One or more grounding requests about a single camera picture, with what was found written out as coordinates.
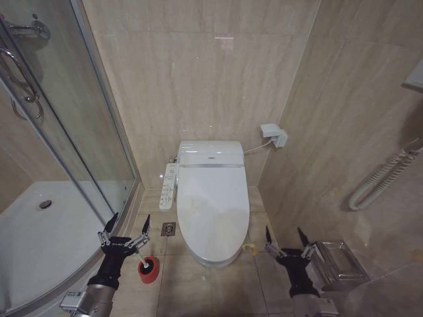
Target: white toilet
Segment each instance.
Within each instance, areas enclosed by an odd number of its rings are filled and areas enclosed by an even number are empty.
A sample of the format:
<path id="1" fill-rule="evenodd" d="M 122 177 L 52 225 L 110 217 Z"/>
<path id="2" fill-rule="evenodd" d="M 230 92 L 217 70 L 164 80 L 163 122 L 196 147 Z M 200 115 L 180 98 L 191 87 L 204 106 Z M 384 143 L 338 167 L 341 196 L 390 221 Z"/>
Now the white toilet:
<path id="1" fill-rule="evenodd" d="M 237 141 L 182 141 L 176 213 L 192 255 L 223 267 L 241 251 L 250 207 L 244 153 Z"/>

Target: toilet lid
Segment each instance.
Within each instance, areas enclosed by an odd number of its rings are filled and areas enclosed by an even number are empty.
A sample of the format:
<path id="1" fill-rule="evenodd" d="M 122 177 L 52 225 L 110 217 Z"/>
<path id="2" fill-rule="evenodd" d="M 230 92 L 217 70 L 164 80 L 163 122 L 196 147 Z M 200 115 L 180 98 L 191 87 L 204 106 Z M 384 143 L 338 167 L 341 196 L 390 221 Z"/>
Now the toilet lid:
<path id="1" fill-rule="evenodd" d="M 229 259 L 241 247 L 249 226 L 244 166 L 180 167 L 177 215 L 193 253 L 211 262 Z"/>

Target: red toilet brush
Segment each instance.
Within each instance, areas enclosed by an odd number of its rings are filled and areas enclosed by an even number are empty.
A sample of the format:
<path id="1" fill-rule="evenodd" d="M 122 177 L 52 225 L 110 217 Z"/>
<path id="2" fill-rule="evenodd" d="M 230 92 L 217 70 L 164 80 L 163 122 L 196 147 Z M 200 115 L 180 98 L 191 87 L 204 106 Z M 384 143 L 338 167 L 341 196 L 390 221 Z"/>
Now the red toilet brush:
<path id="1" fill-rule="evenodd" d="M 144 259 L 139 254 L 140 263 L 138 265 L 138 274 L 145 284 L 150 284 L 159 276 L 159 262 L 153 256 L 146 256 Z"/>

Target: shower door handle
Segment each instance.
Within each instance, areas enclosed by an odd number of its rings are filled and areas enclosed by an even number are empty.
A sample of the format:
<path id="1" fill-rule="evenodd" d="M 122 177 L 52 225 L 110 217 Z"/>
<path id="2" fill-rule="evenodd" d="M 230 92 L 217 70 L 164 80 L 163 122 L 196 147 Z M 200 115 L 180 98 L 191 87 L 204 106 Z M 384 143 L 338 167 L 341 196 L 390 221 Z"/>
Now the shower door handle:
<path id="1" fill-rule="evenodd" d="M 17 69 L 20 71 L 20 73 L 21 73 L 24 81 L 20 81 L 20 80 L 18 80 L 15 77 L 15 75 L 12 72 L 12 70 L 9 68 L 9 66 L 6 64 L 5 61 L 3 61 L 3 63 L 1 63 L 2 66 L 3 66 L 3 68 L 6 70 L 6 72 L 7 72 L 8 76 L 9 76 L 10 80 L 12 82 L 14 82 L 15 84 L 17 84 L 23 91 L 25 91 L 28 94 L 28 96 L 25 96 L 24 97 L 24 100 L 26 102 L 29 102 L 29 103 L 34 103 L 35 102 L 37 104 L 38 113 L 35 116 L 35 118 L 41 117 L 44 114 L 44 111 L 43 111 L 43 108 L 42 108 L 40 102 L 38 101 L 37 91 L 34 88 L 34 86 L 31 84 L 31 82 L 26 78 L 26 75 L 25 75 L 25 73 L 24 73 L 24 71 L 23 71 L 23 69 L 22 69 L 22 67 L 21 67 L 21 65 L 19 63 L 19 60 L 7 48 L 0 47 L 0 55 L 1 54 L 4 54 L 8 58 L 12 59 L 13 63 L 16 65 Z M 13 112 L 17 115 L 17 117 L 20 118 L 20 119 L 22 119 L 22 120 L 26 120 L 26 118 L 24 116 L 22 116 L 22 115 L 20 115 L 18 113 L 17 108 L 16 108 L 15 101 L 14 100 L 11 100 L 11 102 L 12 102 Z"/>

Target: wall tile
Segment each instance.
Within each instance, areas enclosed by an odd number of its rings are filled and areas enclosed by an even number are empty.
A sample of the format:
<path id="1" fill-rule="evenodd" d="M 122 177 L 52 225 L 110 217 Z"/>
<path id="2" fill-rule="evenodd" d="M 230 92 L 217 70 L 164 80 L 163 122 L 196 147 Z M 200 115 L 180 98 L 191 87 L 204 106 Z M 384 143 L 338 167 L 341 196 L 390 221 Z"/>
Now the wall tile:
<path id="1" fill-rule="evenodd" d="M 322 0 L 312 36 L 345 38 L 362 0 Z"/>
<path id="2" fill-rule="evenodd" d="M 263 206 L 263 201 L 260 196 L 260 192 L 257 187 L 248 187 L 249 190 L 249 202 L 250 202 L 250 213 L 265 213 L 266 210 Z"/>
<path id="3" fill-rule="evenodd" d="M 122 31 L 307 35 L 318 0 L 84 1 L 95 33 Z"/>
<path id="4" fill-rule="evenodd" d="M 349 38 L 423 48 L 423 2 L 363 0 Z"/>
<path id="5" fill-rule="evenodd" d="M 148 188 L 183 139 L 262 142 L 259 125 L 277 122 L 306 38 L 240 34 L 226 46 L 213 34 L 129 32 L 97 36 L 122 121 Z M 134 55 L 123 48 L 131 46 Z M 266 151 L 246 157 L 250 185 Z"/>
<path id="6" fill-rule="evenodd" d="M 367 209 L 349 212 L 347 202 L 380 164 L 423 136 L 423 97 L 401 87 L 423 57 L 409 30 L 419 29 L 421 3 L 358 4 L 322 2 L 281 120 L 288 144 L 270 151 L 259 189 L 280 246 L 300 246 L 298 226 L 311 240 L 343 238 L 374 280 L 345 295 L 342 313 L 419 316 L 416 297 L 405 294 L 420 291 L 397 274 L 422 251 L 423 161 Z"/>
<path id="7" fill-rule="evenodd" d="M 29 175 L 0 148 L 0 214 L 31 184 Z"/>

